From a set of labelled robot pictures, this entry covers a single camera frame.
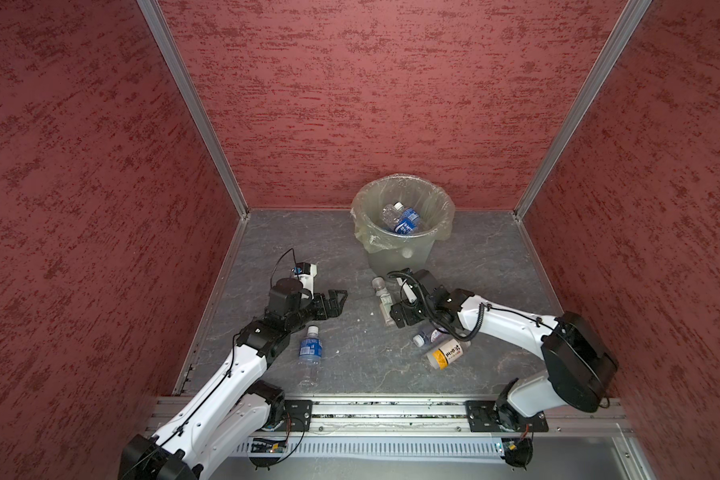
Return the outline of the yellow white label bottle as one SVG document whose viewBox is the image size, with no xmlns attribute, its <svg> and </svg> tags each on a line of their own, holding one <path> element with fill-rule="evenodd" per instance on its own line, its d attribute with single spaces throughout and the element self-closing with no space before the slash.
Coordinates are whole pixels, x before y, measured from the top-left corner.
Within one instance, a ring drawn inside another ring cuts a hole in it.
<svg viewBox="0 0 720 480">
<path fill-rule="evenodd" d="M 430 350 L 426 354 L 426 359 L 433 369 L 444 370 L 460 359 L 470 345 L 469 341 L 445 340 Z"/>
</svg>

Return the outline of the clear bottle white label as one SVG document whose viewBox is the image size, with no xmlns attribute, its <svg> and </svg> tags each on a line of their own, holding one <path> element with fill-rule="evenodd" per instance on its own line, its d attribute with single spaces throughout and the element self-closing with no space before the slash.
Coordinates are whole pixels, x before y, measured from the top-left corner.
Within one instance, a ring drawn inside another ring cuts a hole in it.
<svg viewBox="0 0 720 480">
<path fill-rule="evenodd" d="M 375 277 L 372 280 L 372 287 L 375 291 L 375 295 L 378 297 L 380 302 L 380 309 L 382 318 L 386 326 L 395 326 L 395 321 L 391 316 L 391 307 L 393 305 L 393 299 L 387 289 L 387 283 L 382 277 Z"/>
</svg>

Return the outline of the aluminium corner post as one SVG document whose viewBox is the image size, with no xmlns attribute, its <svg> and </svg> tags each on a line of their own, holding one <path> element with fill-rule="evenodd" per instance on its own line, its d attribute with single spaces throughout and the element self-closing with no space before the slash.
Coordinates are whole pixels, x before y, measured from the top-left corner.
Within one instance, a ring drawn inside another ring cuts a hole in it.
<svg viewBox="0 0 720 480">
<path fill-rule="evenodd" d="M 155 0 L 138 0 L 137 4 L 201 139 L 205 144 L 206 150 L 216 167 L 219 177 L 235 206 L 238 216 L 243 221 L 247 221 L 250 216 L 248 204 L 244 199 L 242 190 L 235 178 L 221 142 L 202 104 L 202 100 L 195 88 L 185 62 L 181 57 L 159 2 Z"/>
<path fill-rule="evenodd" d="M 651 3 L 651 0 L 629 0 L 626 2 L 565 116 L 558 133 L 552 140 L 538 169 L 514 209 L 514 218 L 518 223 L 523 222 L 534 200 L 605 84 Z"/>
</svg>

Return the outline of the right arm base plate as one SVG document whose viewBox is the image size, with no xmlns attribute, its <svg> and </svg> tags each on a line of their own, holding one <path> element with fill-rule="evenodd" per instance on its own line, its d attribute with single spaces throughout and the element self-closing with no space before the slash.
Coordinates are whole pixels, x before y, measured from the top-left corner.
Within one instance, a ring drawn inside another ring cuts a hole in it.
<svg viewBox="0 0 720 480">
<path fill-rule="evenodd" d="M 509 404 L 496 407 L 495 401 L 469 400 L 465 415 L 473 433 L 546 433 L 549 426 L 543 413 L 524 417 Z"/>
</svg>

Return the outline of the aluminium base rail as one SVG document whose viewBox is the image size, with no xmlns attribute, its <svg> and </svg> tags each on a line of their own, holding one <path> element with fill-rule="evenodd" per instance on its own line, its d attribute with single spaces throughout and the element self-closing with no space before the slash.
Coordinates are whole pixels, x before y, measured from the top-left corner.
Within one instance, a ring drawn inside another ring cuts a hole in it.
<svg viewBox="0 0 720 480">
<path fill-rule="evenodd" d="M 465 415 L 465 402 L 489 401 L 465 396 L 294 396 L 287 399 L 314 402 L 310 429 L 319 436 L 519 436 L 520 433 L 473 433 Z M 617 399 L 595 413 L 570 406 L 546 409 L 549 437 L 632 437 L 634 429 Z"/>
</svg>

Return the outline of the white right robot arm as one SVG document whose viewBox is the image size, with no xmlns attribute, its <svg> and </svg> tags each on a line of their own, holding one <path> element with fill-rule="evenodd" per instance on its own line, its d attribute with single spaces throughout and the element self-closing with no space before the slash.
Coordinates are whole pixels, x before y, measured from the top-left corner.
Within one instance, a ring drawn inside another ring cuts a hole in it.
<svg viewBox="0 0 720 480">
<path fill-rule="evenodd" d="M 388 276 L 401 287 L 401 299 L 390 311 L 395 325 L 425 322 L 446 336 L 426 355 L 432 368 L 449 367 L 479 335 L 512 344 L 543 361 L 543 370 L 510 381 L 494 401 L 488 418 L 499 430 L 528 430 L 541 413 L 563 405 L 585 413 L 609 406 L 608 388 L 618 362 L 582 316 L 569 311 L 538 315 L 472 291 L 449 291 L 427 270 L 391 271 Z"/>
</svg>

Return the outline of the left aluminium corner post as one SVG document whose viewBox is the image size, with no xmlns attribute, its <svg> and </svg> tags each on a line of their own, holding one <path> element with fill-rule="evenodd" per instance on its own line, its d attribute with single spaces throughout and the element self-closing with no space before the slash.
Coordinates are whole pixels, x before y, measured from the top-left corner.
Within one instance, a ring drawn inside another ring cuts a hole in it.
<svg viewBox="0 0 720 480">
<path fill-rule="evenodd" d="M 195 88 L 185 62 L 181 57 L 159 2 L 155 0 L 138 0 L 137 4 L 201 139 L 205 144 L 206 150 L 216 167 L 219 177 L 235 206 L 238 216 L 243 221 L 247 221 L 250 216 L 248 204 L 244 199 L 242 190 L 235 178 L 221 142 L 202 104 L 202 100 Z"/>
</svg>

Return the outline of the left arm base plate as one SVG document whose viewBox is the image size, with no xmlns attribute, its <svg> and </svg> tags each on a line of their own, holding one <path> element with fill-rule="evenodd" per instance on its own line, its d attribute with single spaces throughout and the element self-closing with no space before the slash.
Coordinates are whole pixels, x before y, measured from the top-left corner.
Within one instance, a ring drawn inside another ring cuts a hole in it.
<svg viewBox="0 0 720 480">
<path fill-rule="evenodd" d="M 310 429 L 314 402 L 285 399 L 275 403 L 261 428 L 262 432 L 305 432 Z"/>
</svg>

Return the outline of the clear purple tinted bottle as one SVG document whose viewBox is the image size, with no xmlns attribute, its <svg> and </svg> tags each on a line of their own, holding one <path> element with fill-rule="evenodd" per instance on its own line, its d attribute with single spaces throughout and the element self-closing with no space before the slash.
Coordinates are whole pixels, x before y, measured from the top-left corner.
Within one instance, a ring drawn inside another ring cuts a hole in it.
<svg viewBox="0 0 720 480">
<path fill-rule="evenodd" d="M 443 336 L 445 336 L 445 333 L 433 327 L 432 325 L 428 325 L 423 327 L 412 337 L 412 342 L 418 348 L 423 348 L 429 345 L 436 344 L 442 339 Z"/>
</svg>

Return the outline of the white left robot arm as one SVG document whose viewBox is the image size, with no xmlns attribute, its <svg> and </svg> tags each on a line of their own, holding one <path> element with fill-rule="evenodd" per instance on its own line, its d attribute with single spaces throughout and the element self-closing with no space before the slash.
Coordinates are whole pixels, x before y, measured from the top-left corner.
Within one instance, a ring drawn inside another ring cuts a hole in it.
<svg viewBox="0 0 720 480">
<path fill-rule="evenodd" d="M 121 479 L 204 479 L 255 431 L 289 420 L 282 389 L 262 377 L 293 333 L 340 316 L 348 293 L 316 293 L 306 278 L 283 278 L 270 289 L 264 313 L 234 337 L 214 376 L 151 437 L 123 449 Z"/>
</svg>

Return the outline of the right aluminium corner post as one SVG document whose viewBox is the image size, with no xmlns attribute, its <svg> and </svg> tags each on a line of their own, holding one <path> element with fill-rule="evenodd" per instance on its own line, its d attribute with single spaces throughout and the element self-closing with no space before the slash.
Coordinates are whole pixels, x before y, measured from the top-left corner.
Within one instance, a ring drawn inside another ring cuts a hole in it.
<svg viewBox="0 0 720 480">
<path fill-rule="evenodd" d="M 651 0 L 629 0 L 626 2 L 565 116 L 558 133 L 552 140 L 538 169 L 514 209 L 514 218 L 518 223 L 523 222 L 534 200 L 605 84 L 651 3 Z"/>
</svg>

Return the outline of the blue label bottle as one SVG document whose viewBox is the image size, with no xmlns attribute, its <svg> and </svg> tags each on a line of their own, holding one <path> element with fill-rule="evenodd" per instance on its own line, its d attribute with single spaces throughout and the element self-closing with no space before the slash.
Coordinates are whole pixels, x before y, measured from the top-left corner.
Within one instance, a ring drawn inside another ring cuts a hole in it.
<svg viewBox="0 0 720 480">
<path fill-rule="evenodd" d="M 323 346 L 319 337 L 319 327 L 307 327 L 306 335 L 299 344 L 298 360 L 302 369 L 302 388 L 314 387 L 319 380 Z"/>
<path fill-rule="evenodd" d="M 394 232 L 401 215 L 401 204 L 399 202 L 390 203 L 383 207 L 381 212 L 381 220 L 383 225 L 391 232 Z"/>
<path fill-rule="evenodd" d="M 408 208 L 401 202 L 399 203 L 401 204 L 401 215 L 394 233 L 398 235 L 410 235 L 417 233 L 420 230 L 421 225 L 421 218 L 419 214 L 413 208 Z"/>
</svg>

